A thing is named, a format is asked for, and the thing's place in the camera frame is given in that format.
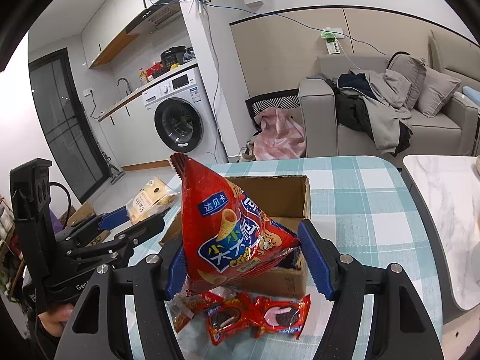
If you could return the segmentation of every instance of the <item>range hood vent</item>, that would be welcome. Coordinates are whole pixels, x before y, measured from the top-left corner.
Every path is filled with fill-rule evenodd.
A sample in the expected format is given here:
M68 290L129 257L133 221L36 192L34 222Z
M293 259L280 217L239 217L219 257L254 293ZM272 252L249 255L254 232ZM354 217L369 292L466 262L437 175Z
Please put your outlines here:
M158 0L145 9L125 28L128 35L151 33L155 28L181 13L179 0Z

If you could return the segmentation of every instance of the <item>metal screw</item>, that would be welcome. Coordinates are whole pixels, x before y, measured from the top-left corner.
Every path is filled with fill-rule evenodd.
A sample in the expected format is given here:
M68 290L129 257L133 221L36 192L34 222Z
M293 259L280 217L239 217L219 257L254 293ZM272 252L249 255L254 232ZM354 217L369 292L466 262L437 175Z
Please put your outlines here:
M150 254L145 258L147 264L155 264L159 260L158 254Z
M97 267L97 273L98 274L104 274L109 270L109 266L107 264L102 264Z
M396 274L399 274L400 272L403 271L402 266L400 264L397 264L396 262L390 266L390 269Z
M342 261L344 264L350 264L353 261L353 257L349 254L342 254L340 255L340 261Z

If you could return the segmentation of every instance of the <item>beige wall panel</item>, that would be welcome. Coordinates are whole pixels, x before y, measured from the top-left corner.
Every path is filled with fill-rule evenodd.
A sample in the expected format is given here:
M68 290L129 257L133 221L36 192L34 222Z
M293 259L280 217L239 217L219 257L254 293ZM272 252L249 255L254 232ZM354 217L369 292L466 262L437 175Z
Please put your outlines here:
M455 33L426 21L396 13L361 8L345 8L353 38L369 42L386 54L406 51L429 62L428 36L430 30L444 33L457 42L470 42ZM353 41L355 53L377 55L369 45Z
M342 28L348 34L342 8L287 12L316 28ZM265 16L231 26L250 97L298 88L300 80L314 73L318 55L327 54L320 32L279 16ZM349 38L340 39L347 53Z

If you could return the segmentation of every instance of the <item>checkered tablecloth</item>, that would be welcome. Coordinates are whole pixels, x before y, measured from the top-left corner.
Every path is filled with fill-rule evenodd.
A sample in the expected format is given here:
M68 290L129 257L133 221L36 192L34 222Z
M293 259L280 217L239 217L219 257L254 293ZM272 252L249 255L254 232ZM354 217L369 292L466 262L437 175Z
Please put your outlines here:
M311 221L321 237L332 240L340 253L362 264L385 268L400 263L408 273L433 322L438 337L442 327L442 302L437 270L423 223L399 172L377 157L322 157L297 160L219 164L212 169L224 176L306 175L310 180ZM178 178L169 185L178 188ZM169 225L179 210L166 216ZM135 249L130 265L159 252L162 234ZM308 274L311 308L300 340L284 334L251 331L213 346L202 317L194 318L178 335L186 359L257 360L311 359L328 322L332 303L316 291ZM365 356L373 311L367 295L354 359ZM134 317L134 302L127 298L127 320L135 359L144 359Z

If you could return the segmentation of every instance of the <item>pink plaid cloth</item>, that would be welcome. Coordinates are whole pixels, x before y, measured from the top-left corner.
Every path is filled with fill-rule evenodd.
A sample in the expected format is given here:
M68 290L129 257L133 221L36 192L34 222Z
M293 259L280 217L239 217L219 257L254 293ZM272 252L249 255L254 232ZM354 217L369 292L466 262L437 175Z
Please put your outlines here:
M267 108L256 115L255 122L262 128L253 142L257 161L286 160L305 154L303 127L289 118L285 110Z

